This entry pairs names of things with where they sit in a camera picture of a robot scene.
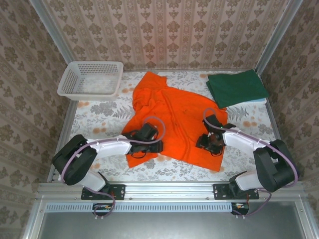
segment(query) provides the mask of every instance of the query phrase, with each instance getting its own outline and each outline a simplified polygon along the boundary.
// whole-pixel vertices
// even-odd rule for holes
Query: floral tablecloth
[[[214,72],[156,73],[167,76],[169,86],[212,98],[205,82],[207,74]],[[79,102],[70,138],[76,134],[94,139],[119,135],[135,114],[132,93],[144,74],[123,73],[117,99],[113,102]],[[241,104],[229,107],[227,111],[228,121],[242,131],[266,140],[275,139],[264,104]],[[219,173],[163,155],[134,168],[128,167],[125,156],[111,156],[95,160],[92,168],[103,173],[110,181],[223,181],[245,170],[253,170],[255,163],[245,153],[227,146]]]

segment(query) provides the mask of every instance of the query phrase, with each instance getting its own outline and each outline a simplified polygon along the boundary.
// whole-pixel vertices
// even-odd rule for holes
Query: black mounting bracket
[[[214,189],[214,198],[215,200],[229,200],[229,199],[235,199],[235,200],[244,200],[244,199],[259,199],[259,193],[257,189],[249,189],[247,191],[243,191],[242,194],[234,196],[234,194],[231,192],[229,183],[216,183],[213,184]]]
[[[111,184],[102,188],[99,192],[108,193],[112,195],[115,200],[124,200],[125,197],[125,184]],[[110,198],[106,195],[95,194],[87,190],[86,188],[82,189],[81,194],[82,200],[110,200]]]

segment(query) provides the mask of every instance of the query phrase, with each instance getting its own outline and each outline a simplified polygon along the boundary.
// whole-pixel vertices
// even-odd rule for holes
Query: gray floor
[[[230,213],[47,213],[40,239],[304,239],[294,203],[269,203],[252,217]]]

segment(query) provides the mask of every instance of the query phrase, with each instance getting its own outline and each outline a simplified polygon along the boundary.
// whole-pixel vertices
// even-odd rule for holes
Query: cable
[[[94,191],[94,190],[92,190],[92,189],[90,189],[88,187],[85,187],[85,189],[90,191],[91,193],[99,194],[99,195],[105,195],[105,196],[108,196],[109,198],[112,199],[113,202],[112,202],[111,209],[104,216],[101,216],[101,218],[103,219],[104,217],[109,216],[112,213],[112,211],[114,210],[114,208],[115,208],[115,198],[111,194],[108,194],[108,193],[97,192],[97,191]],[[94,214],[95,218],[100,217],[100,216],[96,215],[96,210],[97,210],[97,208],[100,208],[100,207],[103,207],[103,205],[96,205],[96,207],[94,208],[93,214]]]
[[[272,194],[271,194],[271,192],[268,192],[268,191],[263,190],[263,189],[260,189],[260,188],[259,188],[258,190],[261,191],[261,192],[264,192],[264,193],[268,193],[268,194],[269,194],[269,197],[266,199],[266,201],[265,201],[257,210],[253,211],[252,213],[248,213],[248,214],[246,214],[246,215],[242,215],[239,211],[234,210],[234,209],[233,209],[233,212],[235,212],[235,213],[237,213],[239,216],[242,216],[243,218],[245,218],[245,217],[252,216],[252,215],[258,213],[260,210],[262,210],[262,208],[263,208],[263,207],[269,202],[269,200],[271,199]]]
[[[68,167],[70,166],[70,164],[72,163],[72,161],[74,160],[74,158],[76,157],[76,155],[78,155],[83,149],[85,149],[86,147],[90,146],[90,145],[93,145],[93,144],[97,144],[97,143],[106,143],[106,142],[132,142],[132,143],[143,143],[143,144],[152,144],[152,143],[157,143],[159,142],[165,135],[166,133],[166,127],[165,127],[165,124],[164,122],[160,119],[160,118],[157,118],[155,116],[149,116],[147,117],[145,120],[144,120],[144,123],[146,123],[147,120],[149,119],[156,119],[158,120],[162,126],[163,126],[163,133],[162,135],[156,139],[156,140],[153,140],[153,141],[139,141],[139,140],[134,140],[134,139],[127,139],[127,138],[107,138],[107,139],[100,139],[100,140],[96,140],[94,142],[90,142],[90,143],[87,143],[85,145],[83,145],[82,147],[80,147],[77,151],[74,152],[74,154],[70,157],[69,161],[65,164],[63,170],[62,170],[62,173],[61,173],[61,182],[64,183],[64,175],[65,175],[65,172],[66,170],[68,169]]]
[[[273,150],[275,153],[277,153],[277,154],[279,154],[281,157],[283,157],[283,159],[289,164],[289,166],[291,167],[291,169],[292,169],[292,171],[293,171],[293,173],[294,173],[294,177],[295,177],[295,178],[294,178],[293,183],[290,184],[290,185],[286,185],[286,186],[284,186],[283,188],[290,188],[290,187],[293,187],[293,186],[295,186],[295,185],[297,184],[297,182],[298,182],[298,174],[297,174],[297,171],[296,171],[296,169],[295,169],[295,166],[293,165],[293,163],[292,163],[283,153],[281,153],[281,152],[280,152],[279,150],[277,150],[276,148],[272,147],[270,144],[268,144],[268,143],[266,143],[266,142],[264,142],[264,141],[262,141],[262,140],[260,140],[260,139],[257,139],[257,138],[255,138],[255,137],[253,137],[253,136],[251,136],[251,135],[245,134],[245,133],[243,133],[243,132],[240,131],[240,130],[234,130],[234,129],[230,129],[230,128],[220,128],[220,127],[217,127],[217,126],[214,126],[214,125],[210,124],[210,123],[208,122],[208,120],[206,119],[206,113],[207,113],[207,111],[209,111],[209,110],[212,110],[212,111],[214,112],[214,114],[217,116],[217,113],[216,113],[216,111],[215,111],[213,108],[207,108],[207,109],[205,109],[205,111],[204,111],[204,121],[205,121],[209,126],[211,126],[211,127],[213,127],[213,128],[216,128],[216,129],[220,129],[220,130],[224,130],[224,131],[228,131],[228,132],[240,134],[240,135],[242,135],[242,136],[244,136],[244,137],[246,137],[246,138],[249,138],[249,139],[252,139],[252,140],[254,140],[254,141],[256,141],[256,142],[259,142],[259,143],[261,143],[262,145],[264,145],[264,146],[266,146],[266,147],[269,147],[269,148],[270,148],[271,150]]]
[[[136,158],[136,159],[141,159],[141,158],[144,158],[144,157],[146,156],[146,152],[144,152],[144,155],[141,156],[141,157],[135,157],[135,156],[134,156],[134,153],[131,153],[131,156],[132,156],[133,158]]]
[[[248,206],[249,206],[249,195],[247,194],[247,201],[246,201],[246,203],[248,204]]]
[[[264,145],[264,146],[266,146],[266,147],[269,147],[269,148],[270,148],[271,150],[273,150],[275,153],[279,154],[279,155],[289,164],[289,166],[291,167],[291,169],[292,169],[292,171],[293,171],[293,173],[294,173],[294,181],[293,181],[293,183],[292,183],[292,184],[289,184],[289,185],[286,185],[286,186],[284,186],[283,188],[290,188],[290,187],[293,187],[293,186],[295,186],[295,185],[297,184],[297,181],[298,181],[297,170],[296,170],[295,166],[293,165],[293,163],[292,163],[283,153],[281,153],[281,152],[280,152],[279,150],[277,150],[276,148],[272,147],[270,144],[268,144],[268,143],[266,143],[266,142],[264,142],[264,141],[262,141],[262,140],[260,140],[260,139],[257,139],[257,138],[255,138],[255,137],[253,137],[253,136],[251,136],[251,135],[248,135],[248,134],[246,134],[246,133],[243,133],[243,132],[240,131],[240,130],[234,130],[234,129],[230,129],[230,128],[220,128],[220,127],[217,127],[217,126],[212,125],[212,124],[209,123],[208,120],[206,119],[206,113],[207,113],[207,111],[209,111],[209,110],[212,110],[212,111],[214,112],[214,114],[216,115],[216,117],[217,117],[217,113],[216,113],[215,109],[213,109],[213,108],[207,108],[207,109],[205,109],[205,111],[204,111],[204,113],[203,113],[203,116],[204,116],[204,121],[206,122],[206,124],[208,124],[209,126],[211,126],[211,127],[213,127],[213,128],[216,128],[216,129],[220,129],[220,130],[224,130],[224,131],[228,131],[228,132],[240,134],[240,135],[242,135],[242,136],[244,136],[244,137],[246,137],[246,138],[248,138],[248,139],[254,140],[254,141],[258,142],[258,143],[261,143],[262,145]],[[263,190],[263,189],[258,189],[258,190],[261,191],[261,192],[268,193],[268,194],[269,194],[269,197],[267,198],[267,200],[266,200],[256,211],[254,211],[254,212],[252,212],[252,213],[249,213],[249,214],[246,214],[246,215],[241,215],[241,213],[238,212],[238,211],[236,211],[236,210],[233,210],[233,211],[234,211],[235,213],[237,213],[238,215],[242,216],[243,218],[244,218],[244,217],[248,217],[248,216],[252,216],[252,215],[256,214],[257,212],[259,212],[259,211],[269,202],[269,200],[271,199],[272,194],[271,194],[271,192],[268,192],[268,191]]]

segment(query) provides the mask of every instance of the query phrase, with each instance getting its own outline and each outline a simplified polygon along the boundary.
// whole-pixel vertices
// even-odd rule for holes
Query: wrinkled cloth
[[[219,172],[224,152],[220,156],[212,156],[210,152],[197,148],[196,142],[203,133],[208,133],[202,122],[204,110],[215,109],[218,120],[226,124],[226,109],[220,109],[214,101],[202,95],[169,87],[166,77],[152,72],[147,72],[135,87],[133,108],[135,116],[124,127],[123,133],[140,129],[149,116],[158,117],[166,127],[161,155]],[[161,123],[156,119],[148,122],[157,127],[161,136]],[[127,155],[127,161],[132,168],[157,156],[157,153],[148,153],[136,159]]]
[[[220,108],[269,97],[254,70],[208,76],[208,89]]]

